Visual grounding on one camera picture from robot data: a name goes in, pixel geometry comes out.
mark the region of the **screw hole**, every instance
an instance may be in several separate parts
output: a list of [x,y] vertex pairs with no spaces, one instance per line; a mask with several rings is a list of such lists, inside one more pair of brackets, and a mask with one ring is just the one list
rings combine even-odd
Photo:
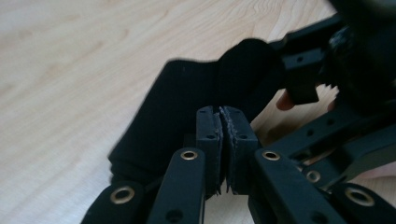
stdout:
[[180,156],[183,160],[192,161],[198,157],[198,154],[194,151],[184,151]]
[[306,132],[306,136],[312,136],[312,135],[314,135],[314,130],[312,130],[312,129],[310,129],[310,130],[308,130],[308,132]]
[[347,188],[345,194],[350,201],[361,206],[370,207],[375,204],[373,197],[361,189]]
[[277,161],[280,159],[280,156],[272,151],[264,151],[262,153],[262,156],[267,159],[268,161]]
[[317,183],[320,180],[320,173],[318,171],[309,171],[306,173],[306,178],[311,183]]
[[171,223],[178,223],[181,219],[183,219],[183,212],[180,210],[171,210],[166,213],[166,220]]
[[332,125],[334,125],[334,123],[335,123],[334,119],[328,119],[327,120],[327,125],[328,126],[332,126]]
[[327,219],[327,217],[323,215],[323,213],[317,211],[311,214],[311,220],[318,224],[326,224],[329,222],[329,219]]
[[128,203],[134,197],[134,190],[129,186],[117,188],[111,193],[110,200],[114,204]]

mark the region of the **wooden table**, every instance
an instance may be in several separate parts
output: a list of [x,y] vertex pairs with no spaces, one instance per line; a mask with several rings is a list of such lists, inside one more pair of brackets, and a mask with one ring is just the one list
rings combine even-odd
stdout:
[[[215,60],[333,14],[325,1],[21,0],[0,3],[0,223],[79,223],[109,183],[106,156],[167,60]],[[271,104],[266,143],[326,111]],[[396,204],[395,178],[361,181]],[[206,223],[252,223],[247,197],[206,204]]]

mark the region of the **fingertip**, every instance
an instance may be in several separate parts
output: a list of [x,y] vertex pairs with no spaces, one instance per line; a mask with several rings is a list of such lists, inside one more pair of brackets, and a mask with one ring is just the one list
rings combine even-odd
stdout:
[[335,108],[335,101],[331,101],[327,106],[327,111],[332,111]]
[[282,111],[294,108],[294,103],[291,101],[287,91],[283,92],[282,96],[276,102],[276,107]]

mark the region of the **brass grommet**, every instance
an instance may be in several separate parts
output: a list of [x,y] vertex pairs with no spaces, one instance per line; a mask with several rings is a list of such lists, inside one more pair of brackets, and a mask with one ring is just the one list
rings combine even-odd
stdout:
[[180,157],[186,161],[195,160],[198,157],[198,153],[194,151],[184,151],[181,153]]
[[347,188],[345,194],[350,201],[361,206],[371,207],[375,204],[373,197],[361,189]]
[[279,154],[273,151],[264,151],[262,156],[268,161],[278,161],[280,159]]
[[134,197],[134,190],[129,186],[123,186],[115,189],[111,195],[110,200],[114,204],[128,203]]
[[317,183],[320,180],[320,173],[318,171],[309,171],[305,177],[309,182]]

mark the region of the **black fabric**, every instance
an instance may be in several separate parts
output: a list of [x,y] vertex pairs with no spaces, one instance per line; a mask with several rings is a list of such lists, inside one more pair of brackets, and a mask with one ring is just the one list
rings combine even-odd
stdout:
[[163,175],[185,133],[195,132],[195,113],[207,105],[229,105],[252,121],[285,78],[275,51],[259,39],[246,39],[218,61],[167,63],[109,159],[112,182],[143,185]]

